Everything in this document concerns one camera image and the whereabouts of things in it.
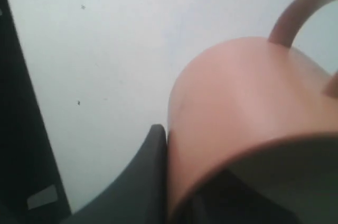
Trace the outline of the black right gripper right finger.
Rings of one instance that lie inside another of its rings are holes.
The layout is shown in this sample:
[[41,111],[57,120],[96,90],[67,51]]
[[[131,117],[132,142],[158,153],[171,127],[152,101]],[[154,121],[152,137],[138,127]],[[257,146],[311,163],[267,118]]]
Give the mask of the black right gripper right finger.
[[189,196],[180,223],[337,223],[337,169],[254,188],[222,170]]

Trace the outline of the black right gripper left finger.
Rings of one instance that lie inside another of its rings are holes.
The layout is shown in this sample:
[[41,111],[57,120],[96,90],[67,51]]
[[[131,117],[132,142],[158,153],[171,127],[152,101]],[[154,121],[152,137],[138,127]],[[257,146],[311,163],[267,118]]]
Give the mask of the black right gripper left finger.
[[122,173],[64,223],[165,223],[166,132],[155,124]]

